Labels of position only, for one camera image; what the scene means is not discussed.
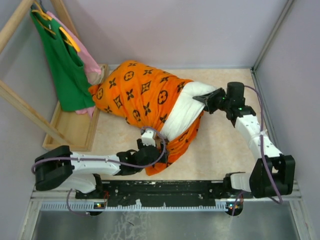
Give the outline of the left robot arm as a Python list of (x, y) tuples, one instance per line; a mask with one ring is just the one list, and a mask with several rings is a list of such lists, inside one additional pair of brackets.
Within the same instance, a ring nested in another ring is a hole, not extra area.
[(131, 176), (157, 163), (168, 162), (167, 143), (148, 145), (137, 140), (138, 149), (121, 151), (113, 155), (87, 155), (61, 145), (37, 157), (31, 167), (37, 191), (50, 191), (58, 187), (70, 188), (97, 199), (104, 186), (98, 177)]

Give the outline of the green tank top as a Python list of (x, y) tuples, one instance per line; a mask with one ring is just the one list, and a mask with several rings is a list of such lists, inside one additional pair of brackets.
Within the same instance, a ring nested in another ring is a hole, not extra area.
[[(40, 35), (62, 110), (75, 112), (94, 107), (84, 63), (75, 49), (64, 42), (65, 35), (59, 30), (61, 25), (55, 19), (44, 20), (37, 12), (31, 11), (30, 17)], [(38, 20), (55, 34), (44, 29)]]

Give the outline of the yellow clothes hanger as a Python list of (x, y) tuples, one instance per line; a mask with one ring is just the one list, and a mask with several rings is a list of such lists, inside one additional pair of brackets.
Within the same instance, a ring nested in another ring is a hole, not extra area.
[[(35, 9), (32, 9), (31, 11), (33, 13), (39, 13), (39, 15), (46, 21), (52, 21), (53, 18), (50, 17), (47, 13), (45, 13), (41, 7), (41, 5), (34, 0), (33, 1), (33, 5), (36, 6)], [(52, 33), (53, 35), (55, 35), (56, 33), (54, 31), (52, 31), (50, 28), (47, 28), (46, 26), (44, 26), (39, 20), (37, 20), (39, 22), (39, 24), (47, 31), (49, 31), (50, 33)], [(78, 44), (74, 41), (74, 39), (69, 35), (69, 33), (62, 27), (59, 27), (59, 30), (64, 34), (65, 39), (63, 40), (65, 43), (67, 43), (68, 45), (72, 46), (74, 48), (74, 50), (79, 53), (81, 51), (80, 47), (78, 46)]]

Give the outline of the white pillow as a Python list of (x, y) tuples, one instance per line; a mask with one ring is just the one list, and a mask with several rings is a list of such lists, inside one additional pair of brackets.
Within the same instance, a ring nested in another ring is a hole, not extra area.
[(180, 92), (168, 118), (166, 119), (160, 134), (173, 141), (183, 134), (200, 116), (205, 104), (193, 99), (217, 90), (215, 86), (198, 81), (187, 83)]

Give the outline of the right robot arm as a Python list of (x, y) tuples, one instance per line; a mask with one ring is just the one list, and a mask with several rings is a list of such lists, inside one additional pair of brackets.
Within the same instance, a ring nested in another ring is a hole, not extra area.
[(225, 176), (224, 194), (235, 198), (239, 193), (247, 192), (256, 199), (270, 198), (281, 204), (283, 196), (293, 191), (296, 161), (272, 143), (264, 128), (264, 118), (257, 117), (254, 109), (246, 105), (246, 88), (241, 82), (229, 82), (226, 89), (195, 96), (194, 100), (203, 103), (209, 114), (217, 110), (225, 112), (255, 158), (251, 173), (233, 172)]

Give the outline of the orange patterned pillowcase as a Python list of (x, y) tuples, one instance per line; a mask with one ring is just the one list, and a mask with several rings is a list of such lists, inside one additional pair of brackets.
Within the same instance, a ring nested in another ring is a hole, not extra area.
[(167, 163), (147, 167), (146, 174), (152, 176), (177, 161), (198, 133), (203, 110), (189, 116), (184, 113), (194, 101), (187, 92), (194, 84), (191, 79), (128, 60), (88, 92), (98, 109), (122, 117), (132, 126), (152, 127), (165, 138)]

